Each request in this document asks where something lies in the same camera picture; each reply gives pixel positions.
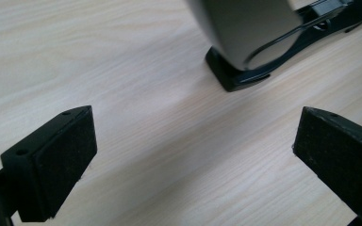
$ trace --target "screw hole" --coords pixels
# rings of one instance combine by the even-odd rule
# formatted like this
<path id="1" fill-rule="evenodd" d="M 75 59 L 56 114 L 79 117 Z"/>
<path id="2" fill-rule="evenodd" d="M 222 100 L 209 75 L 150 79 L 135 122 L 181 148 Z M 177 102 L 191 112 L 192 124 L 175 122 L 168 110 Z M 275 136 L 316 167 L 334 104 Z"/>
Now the screw hole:
<path id="1" fill-rule="evenodd" d="M 21 149 L 19 151 L 16 152 L 17 155 L 21 156 L 21 155 L 25 155 L 28 153 L 28 150 L 26 149 Z"/>
<path id="2" fill-rule="evenodd" d="M 314 25 L 313 27 L 319 31 L 326 31 L 326 30 L 328 30 L 329 25 L 330 25 L 330 21 L 326 20 L 324 22 Z"/>

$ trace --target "black base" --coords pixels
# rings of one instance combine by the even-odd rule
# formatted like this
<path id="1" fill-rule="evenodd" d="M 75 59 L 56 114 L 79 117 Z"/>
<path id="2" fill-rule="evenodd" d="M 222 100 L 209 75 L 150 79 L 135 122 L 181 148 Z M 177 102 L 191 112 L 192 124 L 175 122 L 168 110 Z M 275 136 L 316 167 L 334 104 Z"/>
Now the black base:
<path id="1" fill-rule="evenodd" d="M 1 154 L 0 226 L 53 218 L 96 155 L 91 106 L 65 111 Z"/>
<path id="2" fill-rule="evenodd" d="M 312 21 L 312 11 L 310 6 L 296 10 L 296 13 L 303 19 L 304 24 Z M 206 55 L 206 62 L 211 71 L 225 90 L 237 91 L 248 88 L 264 79 L 270 77 L 270 73 L 284 64 L 287 60 L 295 56 L 307 46 L 337 32 L 352 31 L 362 24 L 362 0 L 355 0 L 346 7 L 338 16 L 327 20 L 327 28 L 319 30 L 315 27 L 307 28 L 296 42 L 282 56 L 272 62 L 254 70 L 240 71 L 230 65 L 215 49 L 211 48 Z"/>
<path id="3" fill-rule="evenodd" d="M 357 214 L 349 226 L 362 226 L 362 126 L 305 107 L 293 153 Z"/>

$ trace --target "light wooden surface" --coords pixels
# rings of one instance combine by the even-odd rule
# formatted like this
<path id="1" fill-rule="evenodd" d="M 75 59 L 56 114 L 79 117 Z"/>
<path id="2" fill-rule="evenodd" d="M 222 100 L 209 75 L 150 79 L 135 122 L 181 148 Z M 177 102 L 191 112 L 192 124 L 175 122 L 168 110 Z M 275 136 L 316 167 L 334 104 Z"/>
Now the light wooden surface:
<path id="1" fill-rule="evenodd" d="M 362 125 L 362 26 L 235 93 L 209 46 L 182 0 L 0 0 L 0 153 L 81 105 L 98 141 L 57 217 L 15 224 L 349 223 L 291 146 L 305 105 Z"/>

